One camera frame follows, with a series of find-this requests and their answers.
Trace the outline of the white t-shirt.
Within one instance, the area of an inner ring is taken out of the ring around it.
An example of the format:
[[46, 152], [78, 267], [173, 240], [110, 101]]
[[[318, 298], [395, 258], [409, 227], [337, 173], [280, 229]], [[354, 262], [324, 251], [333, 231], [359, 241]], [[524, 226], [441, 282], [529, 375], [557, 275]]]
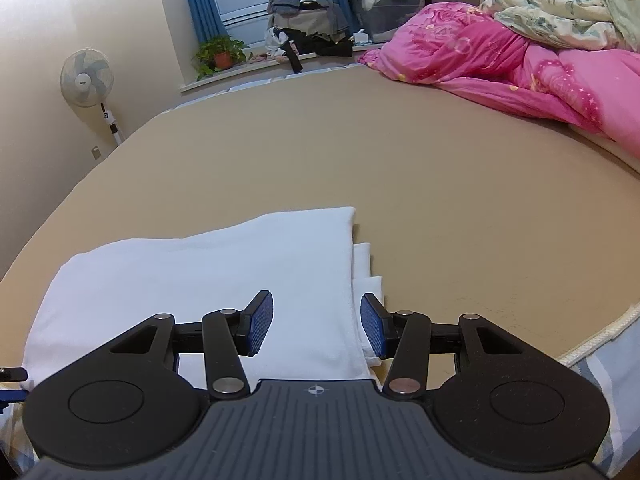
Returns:
[[157, 313], [198, 322], [245, 308], [258, 292], [273, 319], [248, 381], [369, 379], [378, 359], [357, 300], [379, 294], [370, 247], [352, 239], [350, 207], [275, 212], [175, 240], [121, 240], [66, 262], [27, 337], [23, 364], [35, 387]]

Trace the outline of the pile of dark clothes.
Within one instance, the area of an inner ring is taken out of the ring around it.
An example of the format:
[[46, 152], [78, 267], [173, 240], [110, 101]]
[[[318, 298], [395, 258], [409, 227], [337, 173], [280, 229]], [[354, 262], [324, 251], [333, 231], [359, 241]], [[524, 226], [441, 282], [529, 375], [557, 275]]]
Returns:
[[347, 58], [354, 53], [348, 21], [332, 0], [269, 0], [267, 15], [267, 55], [284, 58], [294, 73], [303, 70], [302, 54]]

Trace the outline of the striped blue bed sheet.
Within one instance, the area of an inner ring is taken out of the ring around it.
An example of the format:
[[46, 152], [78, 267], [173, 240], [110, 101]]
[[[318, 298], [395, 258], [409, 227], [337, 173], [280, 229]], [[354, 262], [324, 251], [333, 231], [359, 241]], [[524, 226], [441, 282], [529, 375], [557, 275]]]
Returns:
[[635, 304], [559, 358], [561, 364], [600, 388], [608, 402], [611, 421], [594, 463], [610, 478], [639, 452], [639, 326]]

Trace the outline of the white standing fan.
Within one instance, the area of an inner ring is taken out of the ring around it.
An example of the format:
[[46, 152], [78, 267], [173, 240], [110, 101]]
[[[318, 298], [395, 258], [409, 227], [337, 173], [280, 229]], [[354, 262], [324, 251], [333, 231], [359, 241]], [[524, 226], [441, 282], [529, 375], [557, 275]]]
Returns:
[[117, 120], [106, 105], [114, 86], [114, 75], [106, 56], [93, 48], [82, 49], [66, 58], [60, 73], [60, 89], [70, 105], [98, 106], [116, 145], [122, 145]]

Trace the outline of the potted green plant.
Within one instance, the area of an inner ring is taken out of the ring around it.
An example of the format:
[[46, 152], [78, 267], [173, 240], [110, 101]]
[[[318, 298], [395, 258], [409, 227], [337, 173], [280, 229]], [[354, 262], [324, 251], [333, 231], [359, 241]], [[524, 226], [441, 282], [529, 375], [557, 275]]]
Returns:
[[213, 77], [217, 72], [244, 63], [246, 48], [243, 41], [226, 35], [213, 36], [202, 42], [193, 57], [198, 80]]

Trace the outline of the pink quilt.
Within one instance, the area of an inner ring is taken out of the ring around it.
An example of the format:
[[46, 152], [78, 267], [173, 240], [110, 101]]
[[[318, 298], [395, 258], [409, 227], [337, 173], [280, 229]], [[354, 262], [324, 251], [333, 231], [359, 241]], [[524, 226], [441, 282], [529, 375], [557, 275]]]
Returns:
[[462, 2], [432, 3], [360, 63], [513, 115], [565, 122], [639, 154], [639, 57], [554, 50]]

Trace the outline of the left blue curtain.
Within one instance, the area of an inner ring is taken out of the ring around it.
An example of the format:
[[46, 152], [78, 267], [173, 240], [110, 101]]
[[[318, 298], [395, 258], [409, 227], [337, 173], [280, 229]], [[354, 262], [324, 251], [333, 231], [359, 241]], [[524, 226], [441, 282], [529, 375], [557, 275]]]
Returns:
[[215, 0], [188, 0], [198, 42], [202, 44], [216, 36], [226, 36]]

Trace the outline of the floral white quilt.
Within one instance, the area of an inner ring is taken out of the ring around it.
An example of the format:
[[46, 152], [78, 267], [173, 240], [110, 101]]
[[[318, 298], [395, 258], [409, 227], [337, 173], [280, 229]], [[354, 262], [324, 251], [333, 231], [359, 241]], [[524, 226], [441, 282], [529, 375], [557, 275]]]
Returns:
[[639, 50], [639, 0], [485, 0], [480, 10], [559, 49]]

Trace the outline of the clear plastic storage bin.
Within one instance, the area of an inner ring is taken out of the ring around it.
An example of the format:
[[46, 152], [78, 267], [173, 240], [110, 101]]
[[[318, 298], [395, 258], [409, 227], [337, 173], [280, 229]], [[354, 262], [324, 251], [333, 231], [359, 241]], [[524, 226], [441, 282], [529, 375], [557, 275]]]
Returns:
[[374, 44], [394, 36], [425, 5], [426, 0], [349, 0], [360, 28]]

